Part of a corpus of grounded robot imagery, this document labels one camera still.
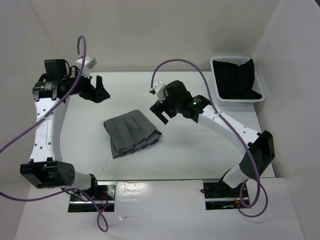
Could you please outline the black skirt in basket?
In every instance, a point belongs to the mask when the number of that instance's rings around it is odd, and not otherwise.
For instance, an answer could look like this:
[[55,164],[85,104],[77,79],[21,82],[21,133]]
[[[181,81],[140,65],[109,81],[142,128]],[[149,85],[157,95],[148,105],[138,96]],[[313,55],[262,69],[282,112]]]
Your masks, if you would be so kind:
[[219,96],[225,100],[259,100],[262,95],[252,90],[255,66],[252,59],[237,65],[214,60],[212,62]]

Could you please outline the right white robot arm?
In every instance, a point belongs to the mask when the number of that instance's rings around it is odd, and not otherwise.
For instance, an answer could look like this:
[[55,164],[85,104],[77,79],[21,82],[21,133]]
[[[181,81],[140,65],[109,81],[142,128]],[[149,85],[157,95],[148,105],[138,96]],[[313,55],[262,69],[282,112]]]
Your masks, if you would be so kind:
[[202,95],[192,96],[183,82],[153,83],[150,92],[157,101],[150,110],[164,123],[181,114],[197,124],[208,127],[232,143],[243,154],[239,164],[229,169],[220,179],[219,192],[231,196],[237,187],[249,179],[261,176],[275,158],[273,136],[268,131],[258,132],[218,108]]

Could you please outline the grey pleated skirt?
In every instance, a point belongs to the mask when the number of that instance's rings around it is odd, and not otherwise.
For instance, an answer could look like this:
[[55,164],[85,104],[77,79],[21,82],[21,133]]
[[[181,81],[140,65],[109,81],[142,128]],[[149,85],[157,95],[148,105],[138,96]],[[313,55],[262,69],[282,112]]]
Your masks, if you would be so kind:
[[162,133],[138,109],[103,122],[110,137],[112,157],[119,158],[152,146]]

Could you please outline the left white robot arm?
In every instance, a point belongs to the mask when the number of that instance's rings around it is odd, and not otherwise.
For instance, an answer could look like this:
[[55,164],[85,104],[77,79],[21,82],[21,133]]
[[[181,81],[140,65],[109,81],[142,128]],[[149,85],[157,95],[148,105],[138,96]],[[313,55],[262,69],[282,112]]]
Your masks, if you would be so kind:
[[70,100],[66,94],[94,103],[110,98],[101,76],[96,77],[96,85],[91,85],[90,71],[96,63],[92,56],[81,57],[72,66],[64,59],[44,62],[45,73],[32,89],[38,122],[33,150],[29,162],[20,166],[21,175],[37,189],[80,189],[88,200],[100,193],[95,176],[77,172],[61,153],[61,131]]

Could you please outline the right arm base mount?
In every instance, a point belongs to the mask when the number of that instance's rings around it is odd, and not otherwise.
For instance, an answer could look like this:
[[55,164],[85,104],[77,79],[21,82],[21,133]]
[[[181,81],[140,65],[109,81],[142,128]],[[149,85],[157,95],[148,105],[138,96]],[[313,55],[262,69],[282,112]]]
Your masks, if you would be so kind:
[[218,180],[205,180],[200,192],[204,195],[205,208],[209,210],[237,209],[240,201],[241,184],[230,188]]

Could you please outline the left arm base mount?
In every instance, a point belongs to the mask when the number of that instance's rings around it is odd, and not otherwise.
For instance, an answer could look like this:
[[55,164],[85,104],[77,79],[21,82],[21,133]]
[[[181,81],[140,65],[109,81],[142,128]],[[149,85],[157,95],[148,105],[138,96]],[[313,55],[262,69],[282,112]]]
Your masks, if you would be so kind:
[[[69,194],[68,213],[95,213],[96,207],[88,198],[80,192]],[[98,183],[97,193],[90,195],[97,207],[102,212],[114,212],[115,210],[116,183]]]

